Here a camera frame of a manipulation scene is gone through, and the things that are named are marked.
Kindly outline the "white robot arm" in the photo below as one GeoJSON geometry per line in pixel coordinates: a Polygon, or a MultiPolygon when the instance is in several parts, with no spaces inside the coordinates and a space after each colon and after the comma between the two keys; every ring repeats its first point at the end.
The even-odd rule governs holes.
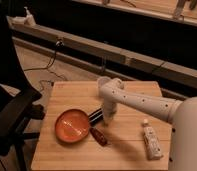
{"type": "Polygon", "coordinates": [[[128,92],[119,78],[100,77],[98,93],[108,125],[117,104],[149,114],[172,125],[168,171],[197,171],[197,97],[184,101],[128,92]]]}

